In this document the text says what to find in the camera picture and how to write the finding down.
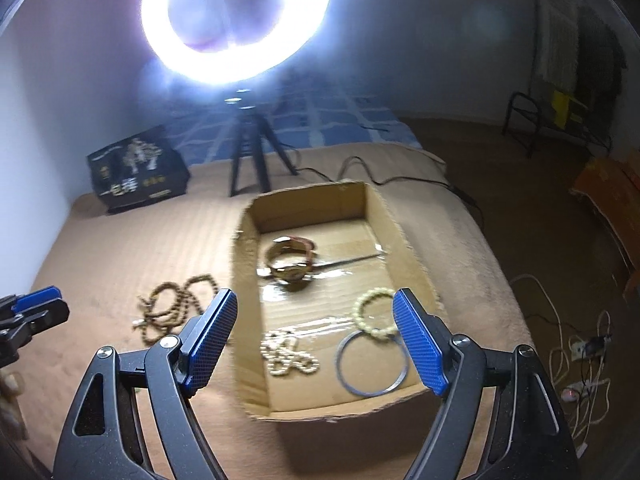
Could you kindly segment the left gloved hand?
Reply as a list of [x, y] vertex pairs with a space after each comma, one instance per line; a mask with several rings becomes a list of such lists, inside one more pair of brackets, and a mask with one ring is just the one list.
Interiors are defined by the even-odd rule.
[[29, 439], [28, 429], [18, 397], [25, 391], [25, 382], [20, 373], [1, 371], [1, 420], [8, 427], [12, 438], [19, 441]]

